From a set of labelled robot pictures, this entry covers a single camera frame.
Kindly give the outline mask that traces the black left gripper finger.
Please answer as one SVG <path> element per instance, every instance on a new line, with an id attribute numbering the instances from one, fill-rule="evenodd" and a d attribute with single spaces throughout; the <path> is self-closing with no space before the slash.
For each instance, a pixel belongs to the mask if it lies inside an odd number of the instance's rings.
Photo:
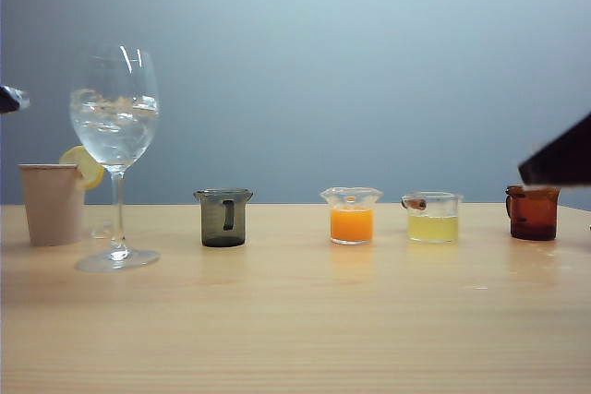
<path id="1" fill-rule="evenodd" d="M 30 96 L 25 90 L 7 85 L 0 86 L 0 114 L 21 111 L 30 106 Z"/>

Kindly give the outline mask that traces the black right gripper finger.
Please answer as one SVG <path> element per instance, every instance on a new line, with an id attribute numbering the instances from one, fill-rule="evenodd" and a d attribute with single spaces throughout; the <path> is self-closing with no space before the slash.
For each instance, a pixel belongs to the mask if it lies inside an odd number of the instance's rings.
<path id="1" fill-rule="evenodd" d="M 523 161 L 526 185 L 590 186 L 590 114 Z"/>

